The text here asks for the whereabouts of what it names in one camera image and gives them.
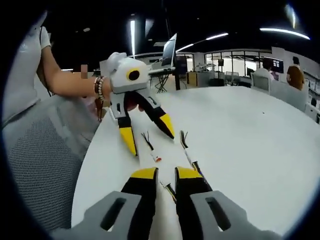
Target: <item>bracelet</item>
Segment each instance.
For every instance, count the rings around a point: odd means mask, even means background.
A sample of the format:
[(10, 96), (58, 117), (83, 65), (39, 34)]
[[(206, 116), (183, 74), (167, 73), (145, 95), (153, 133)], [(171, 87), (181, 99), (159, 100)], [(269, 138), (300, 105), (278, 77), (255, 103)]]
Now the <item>bracelet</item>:
[(104, 76), (98, 76), (94, 80), (94, 84), (93, 84), (94, 92), (98, 95), (99, 99), (101, 99), (101, 100), (105, 99), (105, 97), (102, 93), (102, 85), (103, 85), (104, 81), (105, 81)]

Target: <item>white robot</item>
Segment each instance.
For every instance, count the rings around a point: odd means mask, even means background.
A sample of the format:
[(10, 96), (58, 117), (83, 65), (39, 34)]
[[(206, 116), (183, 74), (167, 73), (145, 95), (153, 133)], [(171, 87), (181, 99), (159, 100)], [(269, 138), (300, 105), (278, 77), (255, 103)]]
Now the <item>white robot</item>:
[(114, 52), (106, 61), (106, 67), (112, 89), (110, 108), (118, 121), (120, 134), (132, 154), (138, 155), (126, 106), (128, 100), (139, 104), (158, 128), (173, 139), (171, 119), (148, 88), (148, 66), (142, 61), (127, 57), (126, 53)]

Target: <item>white table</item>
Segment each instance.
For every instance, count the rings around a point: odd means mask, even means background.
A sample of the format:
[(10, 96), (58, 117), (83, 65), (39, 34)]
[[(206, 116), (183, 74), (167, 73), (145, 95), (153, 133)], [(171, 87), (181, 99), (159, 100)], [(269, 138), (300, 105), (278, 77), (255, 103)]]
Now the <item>white table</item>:
[[(130, 112), (139, 158), (129, 153), (107, 114), (83, 162), (72, 206), (72, 226), (108, 193), (120, 191), (139, 168), (157, 166), (174, 186), (174, 167), (189, 167), (179, 131), (207, 181), (247, 212), (262, 230), (284, 235), (310, 206), (320, 179), (320, 127), (289, 104), (245, 87), (207, 87), (157, 95), (170, 114), (174, 143), (147, 115)], [(155, 163), (141, 133), (162, 162)], [(175, 204), (158, 185), (151, 239), (181, 239)]]

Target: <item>monitor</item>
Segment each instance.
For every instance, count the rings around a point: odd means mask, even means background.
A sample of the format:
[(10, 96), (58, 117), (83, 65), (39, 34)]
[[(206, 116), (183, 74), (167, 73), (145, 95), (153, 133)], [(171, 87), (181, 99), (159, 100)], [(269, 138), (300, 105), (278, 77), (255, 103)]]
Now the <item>monitor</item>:
[(272, 57), (264, 57), (266, 59), (272, 60), (271, 71), (283, 74), (284, 73), (284, 61)]
[(175, 70), (178, 74), (181, 75), (185, 75), (187, 73), (188, 67), (186, 56), (176, 56)]
[(162, 54), (162, 64), (161, 66), (174, 66), (174, 54), (176, 51), (176, 41), (177, 41), (177, 34), (173, 35), (167, 41), (163, 48), (163, 54)]
[(255, 72), (255, 70), (253, 70), (253, 69), (251, 69), (249, 67), (246, 68), (246, 75), (249, 76), (250, 78), (251, 78), (251, 74), (254, 73), (254, 72)]
[(224, 59), (218, 59), (218, 67), (223, 67), (224, 66)]

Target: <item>black ceiling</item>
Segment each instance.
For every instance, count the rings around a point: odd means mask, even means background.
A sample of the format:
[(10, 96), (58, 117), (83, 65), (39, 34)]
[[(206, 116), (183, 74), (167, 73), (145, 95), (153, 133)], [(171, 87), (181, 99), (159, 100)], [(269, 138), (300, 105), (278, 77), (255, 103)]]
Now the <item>black ceiling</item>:
[(295, 29), (311, 40), (279, 33), (262, 33), (261, 27), (292, 30), (285, 13), (288, 1), (210, 1), (210, 0), (106, 0), (64, 3), (49, 9), (45, 26), (52, 33), (52, 51), (62, 68), (79, 68), (87, 63), (97, 68), (112, 52), (131, 54), (129, 21), (153, 20), (150, 32), (139, 41), (137, 54), (161, 52), (155, 42), (166, 41), (178, 33), (177, 49), (215, 34), (228, 36), (204, 41), (186, 49), (209, 52), (225, 49), (286, 48), (320, 63), (319, 25), (316, 1), (290, 2), (299, 23)]

